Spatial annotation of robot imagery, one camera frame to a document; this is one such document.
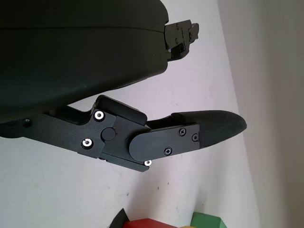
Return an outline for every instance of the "green box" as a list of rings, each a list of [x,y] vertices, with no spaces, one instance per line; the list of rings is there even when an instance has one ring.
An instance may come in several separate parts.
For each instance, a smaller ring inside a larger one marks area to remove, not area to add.
[[[220,217],[194,212],[191,226],[195,228],[227,228]]]

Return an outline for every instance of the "silver screw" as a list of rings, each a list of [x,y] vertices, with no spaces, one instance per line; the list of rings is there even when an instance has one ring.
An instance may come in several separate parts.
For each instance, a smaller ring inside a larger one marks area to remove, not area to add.
[[[151,160],[148,160],[148,161],[145,161],[144,162],[144,165],[145,166],[150,166],[152,164],[152,161]]]
[[[172,149],[170,147],[167,147],[164,152],[163,152],[166,156],[170,155],[172,153]]]
[[[192,136],[192,141],[197,142],[199,140],[199,135],[198,134],[194,134]]]
[[[93,142],[92,142],[92,140],[90,140],[90,139],[84,139],[84,140],[82,141],[82,145],[83,145],[84,147],[90,147],[90,146],[92,146],[92,144],[93,144]]]
[[[97,111],[94,114],[94,117],[96,120],[102,120],[104,118],[105,114],[102,111]]]

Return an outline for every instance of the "white wall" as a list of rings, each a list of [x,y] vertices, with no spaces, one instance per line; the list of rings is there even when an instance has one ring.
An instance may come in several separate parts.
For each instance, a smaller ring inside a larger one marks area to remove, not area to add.
[[[218,0],[261,226],[302,227],[304,3]]]

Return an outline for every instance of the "screw head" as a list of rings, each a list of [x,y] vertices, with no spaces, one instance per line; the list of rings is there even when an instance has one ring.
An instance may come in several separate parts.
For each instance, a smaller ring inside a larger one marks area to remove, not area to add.
[[[25,128],[29,128],[33,125],[33,122],[30,119],[24,119],[22,121],[22,126]]]
[[[104,119],[104,117],[105,117],[105,114],[102,111],[96,111],[94,113],[94,119],[96,121],[102,121]]]
[[[150,166],[152,164],[152,161],[151,160],[148,160],[148,161],[145,161],[144,162],[144,165],[145,166]]]
[[[170,155],[172,153],[172,148],[171,147],[167,147],[164,152],[163,152],[166,156]]]
[[[196,142],[198,140],[199,140],[199,135],[198,134],[192,135],[192,141]]]
[[[183,127],[180,128],[180,129],[179,129],[179,135],[180,135],[180,136],[184,136],[185,134],[186,134],[186,129],[183,128]]]
[[[93,141],[91,139],[84,139],[81,145],[84,149],[91,149],[93,147]]]

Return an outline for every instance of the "red object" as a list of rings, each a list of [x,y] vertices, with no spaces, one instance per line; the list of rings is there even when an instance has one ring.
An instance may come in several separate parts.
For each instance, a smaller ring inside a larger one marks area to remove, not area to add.
[[[123,228],[177,228],[149,218],[125,222]]]

